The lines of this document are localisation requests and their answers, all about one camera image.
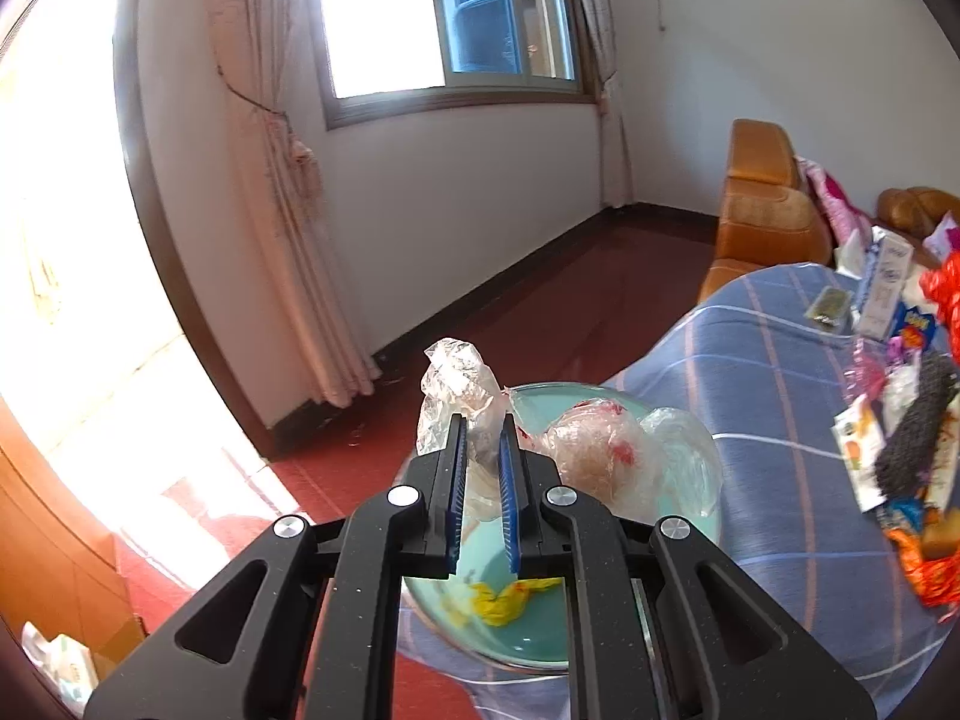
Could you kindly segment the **yellow plastic bag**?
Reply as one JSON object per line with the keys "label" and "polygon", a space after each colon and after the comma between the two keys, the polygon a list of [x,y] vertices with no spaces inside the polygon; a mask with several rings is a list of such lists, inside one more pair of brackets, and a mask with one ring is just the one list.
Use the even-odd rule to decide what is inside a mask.
{"label": "yellow plastic bag", "polygon": [[528,578],[495,590],[485,582],[470,582],[444,601],[443,610],[456,628],[463,628],[471,619],[489,628],[505,628],[523,616],[533,596],[562,585],[561,578]]}

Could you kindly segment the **clear plastic bag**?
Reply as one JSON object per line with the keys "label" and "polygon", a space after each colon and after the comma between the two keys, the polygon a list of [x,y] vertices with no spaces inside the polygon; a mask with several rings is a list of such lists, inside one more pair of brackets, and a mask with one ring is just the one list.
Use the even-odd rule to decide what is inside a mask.
{"label": "clear plastic bag", "polygon": [[555,461],[563,483],[620,517],[654,522],[719,512],[719,452],[703,422],[677,408],[647,408],[615,390],[569,382],[501,387],[473,344],[441,338],[427,349],[416,450],[443,447],[449,418],[467,420],[467,517],[501,514],[498,445],[503,419],[519,447]]}

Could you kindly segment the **pink cellophane wrapper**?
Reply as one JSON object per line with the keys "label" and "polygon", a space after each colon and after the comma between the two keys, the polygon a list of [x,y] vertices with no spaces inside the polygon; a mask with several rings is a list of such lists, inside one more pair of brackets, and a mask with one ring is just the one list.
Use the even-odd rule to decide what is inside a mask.
{"label": "pink cellophane wrapper", "polygon": [[843,397],[846,405],[861,397],[869,401],[880,398],[890,372],[905,359],[905,346],[900,338],[877,341],[856,337],[851,349],[850,364],[843,371]]}

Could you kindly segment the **mint green trash bucket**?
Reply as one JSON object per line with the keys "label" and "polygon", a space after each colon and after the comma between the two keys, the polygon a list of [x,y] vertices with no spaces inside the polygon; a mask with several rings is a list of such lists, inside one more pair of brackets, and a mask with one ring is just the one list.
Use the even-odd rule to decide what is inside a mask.
{"label": "mint green trash bucket", "polygon": [[608,388],[514,388],[472,427],[459,562],[410,578],[416,616],[446,644],[506,670],[562,673],[626,629],[640,656],[659,587],[656,525],[719,533],[719,452],[698,418]]}

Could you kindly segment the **white snack wrapper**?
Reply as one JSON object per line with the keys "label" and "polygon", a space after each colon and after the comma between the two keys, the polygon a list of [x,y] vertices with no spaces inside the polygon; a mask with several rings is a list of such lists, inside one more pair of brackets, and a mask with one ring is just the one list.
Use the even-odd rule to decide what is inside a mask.
{"label": "white snack wrapper", "polygon": [[885,434],[867,395],[859,395],[835,416],[832,433],[850,477],[857,507],[861,512],[877,509],[887,500],[875,474],[875,462],[885,447]]}

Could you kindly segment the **orange red snack wrapper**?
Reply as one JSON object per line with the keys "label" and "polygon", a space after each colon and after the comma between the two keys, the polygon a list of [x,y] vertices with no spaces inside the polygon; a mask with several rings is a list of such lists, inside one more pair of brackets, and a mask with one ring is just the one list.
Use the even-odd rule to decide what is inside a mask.
{"label": "orange red snack wrapper", "polygon": [[921,605],[957,613],[957,507],[942,511],[921,507],[918,500],[892,500],[880,505],[875,516]]}

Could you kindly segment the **blue plaid tablecloth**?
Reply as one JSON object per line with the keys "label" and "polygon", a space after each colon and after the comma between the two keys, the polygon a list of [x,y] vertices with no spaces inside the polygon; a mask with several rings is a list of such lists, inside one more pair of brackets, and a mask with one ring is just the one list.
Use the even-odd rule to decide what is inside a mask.
{"label": "blue plaid tablecloth", "polygon": [[813,263],[742,275],[606,383],[692,411],[713,434],[722,547],[809,624],[880,717],[953,718],[957,621],[921,605],[895,544],[857,507],[832,434],[853,342],[804,317],[825,286],[853,284]]}

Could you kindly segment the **black mesh scrubber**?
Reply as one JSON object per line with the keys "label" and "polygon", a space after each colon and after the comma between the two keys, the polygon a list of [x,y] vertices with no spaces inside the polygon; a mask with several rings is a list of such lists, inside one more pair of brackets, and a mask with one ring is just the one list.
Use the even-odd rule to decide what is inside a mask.
{"label": "black mesh scrubber", "polygon": [[919,356],[918,390],[884,450],[875,479],[887,499],[913,497],[928,483],[940,423],[957,395],[957,371],[949,356],[928,349]]}

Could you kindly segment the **blue white juice carton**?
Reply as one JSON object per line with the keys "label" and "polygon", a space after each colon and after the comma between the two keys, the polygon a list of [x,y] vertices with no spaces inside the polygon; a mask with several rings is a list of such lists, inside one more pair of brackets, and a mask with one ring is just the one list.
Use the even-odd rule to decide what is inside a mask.
{"label": "blue white juice carton", "polygon": [[924,312],[918,305],[900,301],[893,316],[892,338],[903,351],[923,353],[931,346],[937,332],[935,315]]}

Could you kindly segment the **pink curtain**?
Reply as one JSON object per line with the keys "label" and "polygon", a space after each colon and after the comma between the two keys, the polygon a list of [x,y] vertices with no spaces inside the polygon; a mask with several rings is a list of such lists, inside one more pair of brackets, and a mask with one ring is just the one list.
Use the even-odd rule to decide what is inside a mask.
{"label": "pink curtain", "polygon": [[635,201],[631,154],[623,117],[622,83],[615,43],[612,2],[581,0],[596,60],[597,106],[601,135],[602,202],[620,208]]}
{"label": "pink curtain", "polygon": [[322,174],[281,100],[302,0],[206,0],[226,89],[231,160],[254,236],[308,374],[311,397],[347,408],[379,369],[342,301],[322,215]]}

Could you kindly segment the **white tall milk carton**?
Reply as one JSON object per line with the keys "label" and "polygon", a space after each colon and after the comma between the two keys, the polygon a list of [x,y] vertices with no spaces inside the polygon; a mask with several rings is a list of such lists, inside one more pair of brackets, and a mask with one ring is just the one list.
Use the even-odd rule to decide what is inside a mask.
{"label": "white tall milk carton", "polygon": [[900,234],[885,227],[872,228],[866,265],[851,307],[853,328],[861,337],[887,338],[913,254],[914,247]]}

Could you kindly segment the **red plastic bag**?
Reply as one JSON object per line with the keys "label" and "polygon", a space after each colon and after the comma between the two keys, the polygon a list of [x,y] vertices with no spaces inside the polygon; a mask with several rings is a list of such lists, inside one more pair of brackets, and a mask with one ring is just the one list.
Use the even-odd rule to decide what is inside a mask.
{"label": "red plastic bag", "polygon": [[919,288],[937,307],[937,320],[949,335],[950,354],[960,364],[960,252],[954,250],[939,270],[921,273]]}

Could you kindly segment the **brown leather sofa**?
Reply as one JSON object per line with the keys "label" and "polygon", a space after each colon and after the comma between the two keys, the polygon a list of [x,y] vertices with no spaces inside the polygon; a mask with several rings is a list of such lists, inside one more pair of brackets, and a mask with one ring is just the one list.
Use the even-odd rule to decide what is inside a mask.
{"label": "brown leather sofa", "polygon": [[942,218],[950,213],[958,220],[960,200],[934,187],[887,188],[878,195],[875,222],[895,231],[913,246],[913,259],[926,268],[937,268],[939,260],[923,245]]}

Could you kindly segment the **left pink curtain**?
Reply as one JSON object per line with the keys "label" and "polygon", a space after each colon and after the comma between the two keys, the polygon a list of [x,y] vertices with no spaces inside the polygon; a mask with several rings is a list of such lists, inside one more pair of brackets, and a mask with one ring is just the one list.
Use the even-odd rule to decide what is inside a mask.
{"label": "left pink curtain", "polygon": [[379,369],[342,301],[322,215],[322,174],[281,100],[302,0],[206,0],[226,89],[231,160],[254,236],[308,374],[311,397],[347,408]]}

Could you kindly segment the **window with brown frame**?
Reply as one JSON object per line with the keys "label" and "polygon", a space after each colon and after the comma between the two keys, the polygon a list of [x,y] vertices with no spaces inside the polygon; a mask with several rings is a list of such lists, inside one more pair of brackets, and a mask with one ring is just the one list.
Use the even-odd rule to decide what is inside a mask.
{"label": "window with brown frame", "polygon": [[579,0],[308,0],[327,127],[458,107],[582,103]]}

